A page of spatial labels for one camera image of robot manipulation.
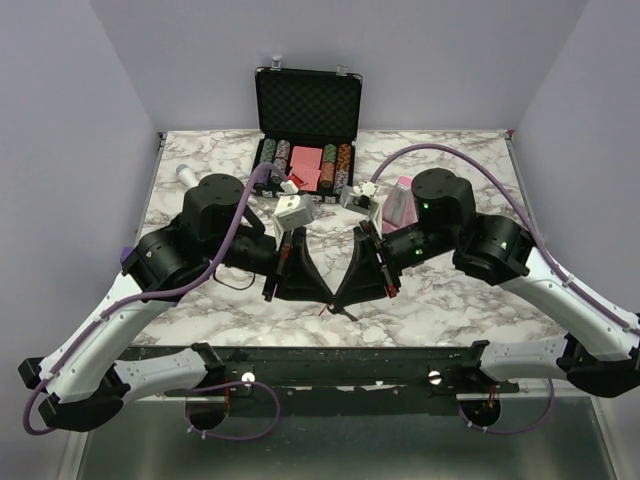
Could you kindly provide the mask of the white microphone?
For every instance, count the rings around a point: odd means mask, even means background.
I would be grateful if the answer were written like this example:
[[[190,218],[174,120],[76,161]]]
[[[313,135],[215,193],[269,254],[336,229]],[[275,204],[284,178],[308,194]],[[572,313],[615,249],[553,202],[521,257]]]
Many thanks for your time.
[[[176,167],[176,175],[187,188],[193,188],[199,183],[194,170],[186,164],[180,164]]]

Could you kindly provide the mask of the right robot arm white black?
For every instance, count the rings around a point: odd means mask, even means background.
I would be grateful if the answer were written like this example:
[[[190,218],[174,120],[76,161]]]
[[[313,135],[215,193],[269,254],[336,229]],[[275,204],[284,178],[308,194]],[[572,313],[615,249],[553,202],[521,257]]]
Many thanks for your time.
[[[433,168],[419,173],[411,193],[415,223],[381,234],[370,221],[354,230],[354,250],[330,306],[395,297],[409,267],[449,253],[456,270],[510,292],[554,320],[565,335],[531,343],[478,341],[479,357],[464,362],[460,379],[480,392],[515,379],[566,380],[594,396],[614,398],[639,385],[638,315],[554,272],[532,234],[501,215],[477,212],[471,183]]]

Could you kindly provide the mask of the pink metronome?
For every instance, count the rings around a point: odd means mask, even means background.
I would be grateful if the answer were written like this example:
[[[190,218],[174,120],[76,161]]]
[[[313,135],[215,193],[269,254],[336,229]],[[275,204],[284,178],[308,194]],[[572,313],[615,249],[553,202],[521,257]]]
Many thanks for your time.
[[[417,215],[411,183],[411,178],[401,176],[386,198],[382,208],[384,233],[393,232],[416,222]]]

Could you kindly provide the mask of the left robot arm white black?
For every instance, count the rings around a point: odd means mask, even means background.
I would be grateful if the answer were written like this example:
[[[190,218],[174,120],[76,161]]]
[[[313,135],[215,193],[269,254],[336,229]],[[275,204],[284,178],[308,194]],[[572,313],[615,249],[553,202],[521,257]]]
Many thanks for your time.
[[[122,353],[220,266],[262,276],[266,301],[331,302],[306,243],[314,202],[293,180],[282,183],[274,231],[267,234],[248,204],[252,182],[227,174],[196,179],[188,171],[180,177],[187,187],[181,212],[124,250],[104,299],[65,343],[20,364],[31,390],[24,412],[40,415],[44,433],[94,430],[125,405],[155,394],[214,393],[224,380],[224,366],[206,343],[155,360],[125,361]]]

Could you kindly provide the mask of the red playing card deck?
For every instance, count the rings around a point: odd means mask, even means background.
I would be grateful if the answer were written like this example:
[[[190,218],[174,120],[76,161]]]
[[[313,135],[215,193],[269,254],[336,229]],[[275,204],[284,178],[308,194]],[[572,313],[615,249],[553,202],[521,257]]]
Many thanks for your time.
[[[320,178],[321,161],[321,148],[294,146],[289,162],[289,179],[302,191],[316,191]]]

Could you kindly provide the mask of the black poker chip case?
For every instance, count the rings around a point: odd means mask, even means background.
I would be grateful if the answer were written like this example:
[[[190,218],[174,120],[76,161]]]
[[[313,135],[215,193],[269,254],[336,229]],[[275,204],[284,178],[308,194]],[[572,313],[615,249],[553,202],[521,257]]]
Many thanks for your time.
[[[314,200],[336,204],[353,184],[363,78],[342,69],[285,69],[278,64],[255,72],[261,139],[253,165],[272,163],[289,174],[294,146],[322,149]]]

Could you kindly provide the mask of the silver key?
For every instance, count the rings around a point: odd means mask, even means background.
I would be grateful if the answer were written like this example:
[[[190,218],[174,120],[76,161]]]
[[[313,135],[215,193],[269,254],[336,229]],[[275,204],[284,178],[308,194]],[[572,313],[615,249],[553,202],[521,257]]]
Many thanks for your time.
[[[335,307],[333,310],[335,315],[342,315],[348,318],[351,322],[358,322],[359,319],[353,314],[349,313],[344,307]]]

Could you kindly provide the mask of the black mounting rail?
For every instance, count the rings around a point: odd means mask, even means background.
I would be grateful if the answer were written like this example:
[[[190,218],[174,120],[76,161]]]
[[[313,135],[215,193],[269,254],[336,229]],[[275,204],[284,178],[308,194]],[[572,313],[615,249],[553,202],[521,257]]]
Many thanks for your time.
[[[479,369],[472,347],[217,347],[221,359],[206,385],[233,382],[233,416],[333,417],[454,415],[458,398],[516,394]]]

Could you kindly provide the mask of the purple metronome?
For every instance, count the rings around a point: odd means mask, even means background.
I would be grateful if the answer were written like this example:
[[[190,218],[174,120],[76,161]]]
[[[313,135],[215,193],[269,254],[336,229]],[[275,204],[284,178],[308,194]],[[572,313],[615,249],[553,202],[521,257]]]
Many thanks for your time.
[[[135,248],[131,246],[126,246],[123,248],[121,252],[120,264],[122,268],[129,267],[137,260],[137,258],[138,256]]]

